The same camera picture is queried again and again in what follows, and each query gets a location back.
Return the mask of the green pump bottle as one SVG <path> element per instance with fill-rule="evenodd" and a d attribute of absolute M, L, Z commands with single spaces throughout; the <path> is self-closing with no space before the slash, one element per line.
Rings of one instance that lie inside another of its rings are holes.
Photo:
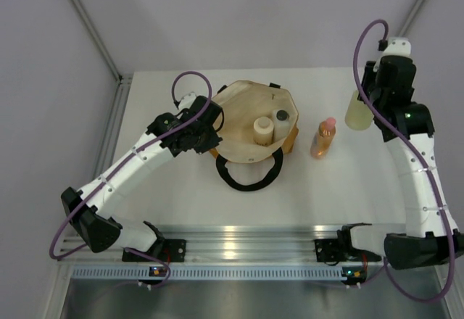
<path fill-rule="evenodd" d="M 355 90 L 350 99 L 344 121 L 354 131 L 365 131 L 372 124 L 373 113 L 359 97 L 359 91 Z"/>

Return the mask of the tan canvas tote bag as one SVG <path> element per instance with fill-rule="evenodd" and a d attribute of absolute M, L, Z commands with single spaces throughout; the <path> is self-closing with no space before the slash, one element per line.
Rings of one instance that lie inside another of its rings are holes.
<path fill-rule="evenodd" d="M 276 84 L 261 84 L 249 80 L 238 80 L 223 86 L 212 100 L 224 111 L 223 127 L 217 132 L 222 138 L 218 146 L 210 150 L 215 158 L 219 176 L 232 189 L 241 192 L 259 191 L 269 186 L 280 174 L 284 156 L 291 153 L 298 136 L 299 113 L 291 93 Z M 253 124 L 259 117 L 269 117 L 275 109 L 284 109 L 290 118 L 287 137 L 269 146 L 260 146 L 253 140 Z M 255 183 L 243 184 L 236 181 L 226 165 L 235 163 L 252 165 L 267 159 L 274 161 L 266 175 Z"/>

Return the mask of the orange bottle pink cap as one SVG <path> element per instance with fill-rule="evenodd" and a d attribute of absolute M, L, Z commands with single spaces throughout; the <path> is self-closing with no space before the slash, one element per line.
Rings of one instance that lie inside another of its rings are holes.
<path fill-rule="evenodd" d="M 336 119 L 328 117 L 319 124 L 315 132 L 310 147 L 310 155 L 315 159 L 322 159 L 326 156 L 335 135 Z"/>

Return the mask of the white bottle black cap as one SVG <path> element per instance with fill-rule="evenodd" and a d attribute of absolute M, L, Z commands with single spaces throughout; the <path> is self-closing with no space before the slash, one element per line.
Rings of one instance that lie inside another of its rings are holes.
<path fill-rule="evenodd" d="M 271 117 L 274 124 L 273 141 L 277 142 L 288 136 L 290 131 L 289 114 L 284 109 L 275 109 Z"/>

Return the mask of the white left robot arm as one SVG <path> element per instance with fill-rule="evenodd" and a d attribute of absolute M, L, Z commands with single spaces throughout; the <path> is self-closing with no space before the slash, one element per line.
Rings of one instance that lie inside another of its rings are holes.
<path fill-rule="evenodd" d="M 70 225 L 94 253 L 110 247 L 138 250 L 147 260 L 164 251 L 161 233 L 148 222 L 115 216 L 117 208 L 153 171 L 181 152 L 205 153 L 221 142 L 214 127 L 223 109 L 205 96 L 192 96 L 178 115 L 166 112 L 147 126 L 139 140 L 115 164 L 89 184 L 61 195 Z"/>

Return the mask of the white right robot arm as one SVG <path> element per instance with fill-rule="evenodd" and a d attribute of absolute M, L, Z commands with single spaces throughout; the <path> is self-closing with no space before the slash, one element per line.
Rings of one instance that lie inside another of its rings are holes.
<path fill-rule="evenodd" d="M 434 157 L 431 113 L 412 100 L 416 66 L 409 57 L 387 54 L 369 61 L 362 89 L 379 115 L 374 123 L 393 159 L 405 203 L 405 226 L 359 223 L 338 231 L 337 249 L 347 259 L 362 252 L 385 257 L 395 270 L 443 265 L 463 255 L 463 234 L 442 194 Z"/>

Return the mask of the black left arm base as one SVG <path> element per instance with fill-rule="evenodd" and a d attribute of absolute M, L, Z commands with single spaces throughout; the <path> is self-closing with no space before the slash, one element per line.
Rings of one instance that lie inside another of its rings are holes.
<path fill-rule="evenodd" d="M 185 239 L 158 240 L 147 252 L 137 252 L 137 254 L 134 254 L 129 251 L 124 251 L 122 261 L 148 262 L 150 259 L 147 259 L 146 256 L 150 256 L 166 263 L 184 262 L 186 245 L 187 241 Z"/>

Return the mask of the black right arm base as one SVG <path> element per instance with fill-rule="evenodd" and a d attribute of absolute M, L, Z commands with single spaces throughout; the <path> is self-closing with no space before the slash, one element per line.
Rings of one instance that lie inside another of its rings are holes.
<path fill-rule="evenodd" d="M 315 239 L 314 246 L 318 262 L 335 265 L 347 260 L 343 244 L 338 239 Z"/>

